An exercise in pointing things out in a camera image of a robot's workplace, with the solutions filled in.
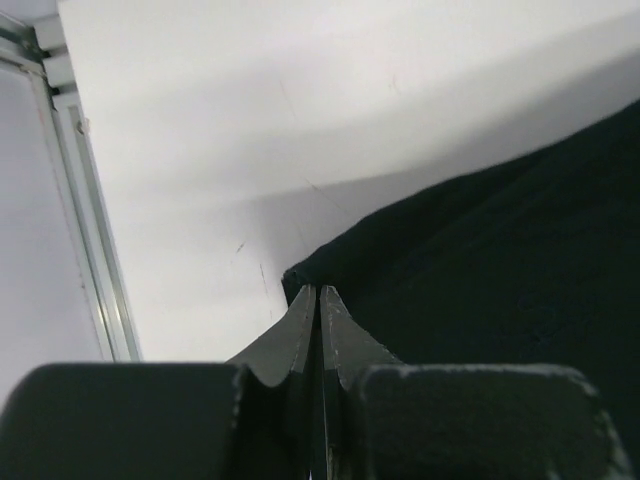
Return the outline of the black t shirt blue logo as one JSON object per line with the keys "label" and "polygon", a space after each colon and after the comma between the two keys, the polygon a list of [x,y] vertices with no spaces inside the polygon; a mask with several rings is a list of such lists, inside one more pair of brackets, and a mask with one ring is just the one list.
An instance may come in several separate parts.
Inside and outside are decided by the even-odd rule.
{"label": "black t shirt blue logo", "polygon": [[290,267],[414,363],[554,363],[639,459],[639,107],[385,207]]}

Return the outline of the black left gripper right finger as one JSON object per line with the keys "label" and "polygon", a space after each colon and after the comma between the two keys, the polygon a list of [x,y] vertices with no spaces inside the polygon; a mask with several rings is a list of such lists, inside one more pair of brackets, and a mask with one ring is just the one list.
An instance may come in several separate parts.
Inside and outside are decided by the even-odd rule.
{"label": "black left gripper right finger", "polygon": [[629,479],[598,390],[554,364],[401,362],[318,297],[322,479]]}

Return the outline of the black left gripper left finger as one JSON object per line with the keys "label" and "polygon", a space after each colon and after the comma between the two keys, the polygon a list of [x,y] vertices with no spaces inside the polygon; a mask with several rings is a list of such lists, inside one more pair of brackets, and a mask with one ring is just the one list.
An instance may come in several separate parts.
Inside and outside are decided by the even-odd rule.
{"label": "black left gripper left finger", "polygon": [[305,479],[316,291],[225,363],[49,364],[1,415],[5,479]]}

